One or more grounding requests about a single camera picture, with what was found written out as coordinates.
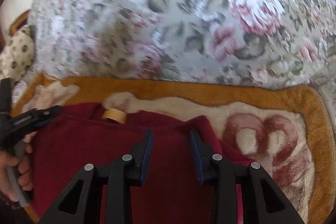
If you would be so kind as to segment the person's left hand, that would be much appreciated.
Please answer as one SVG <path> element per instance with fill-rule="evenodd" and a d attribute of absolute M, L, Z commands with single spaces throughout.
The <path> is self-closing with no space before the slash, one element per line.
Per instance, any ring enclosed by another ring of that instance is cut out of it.
<path fill-rule="evenodd" d="M 5 150 L 1 150 L 1 199 L 9 203 L 17 203 L 20 207 L 27 206 L 31 201 L 33 189 L 30 145 L 37 132 L 25 136 L 20 143 L 21 156 L 16 157 Z"/>

